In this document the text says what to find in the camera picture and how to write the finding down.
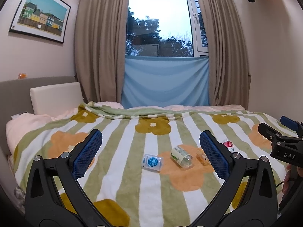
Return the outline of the person's right hand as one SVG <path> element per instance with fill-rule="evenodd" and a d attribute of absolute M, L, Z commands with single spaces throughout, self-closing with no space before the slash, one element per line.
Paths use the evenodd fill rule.
<path fill-rule="evenodd" d="M 290 179 L 290 176 L 291 176 L 291 165 L 287 165 L 286 169 L 288 170 L 286 175 L 285 175 L 285 178 L 283 180 L 283 189 L 282 189 L 282 193 L 283 195 L 286 195 L 288 193 L 288 189 L 289 189 L 289 179 Z"/>

